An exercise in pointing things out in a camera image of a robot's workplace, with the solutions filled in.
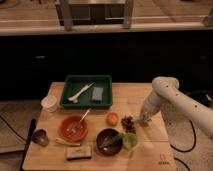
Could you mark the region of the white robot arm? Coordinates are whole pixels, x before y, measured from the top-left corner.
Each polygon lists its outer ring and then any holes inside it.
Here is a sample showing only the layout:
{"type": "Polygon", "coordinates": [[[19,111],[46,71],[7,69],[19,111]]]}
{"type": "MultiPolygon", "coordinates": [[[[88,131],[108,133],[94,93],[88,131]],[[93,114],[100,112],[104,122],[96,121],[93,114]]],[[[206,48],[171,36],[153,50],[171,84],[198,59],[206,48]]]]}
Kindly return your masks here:
{"type": "Polygon", "coordinates": [[[184,95],[178,88],[179,81],[174,77],[154,78],[152,91],[143,102],[139,122],[147,123],[160,111],[163,103],[168,101],[213,141],[213,110],[184,95]]]}

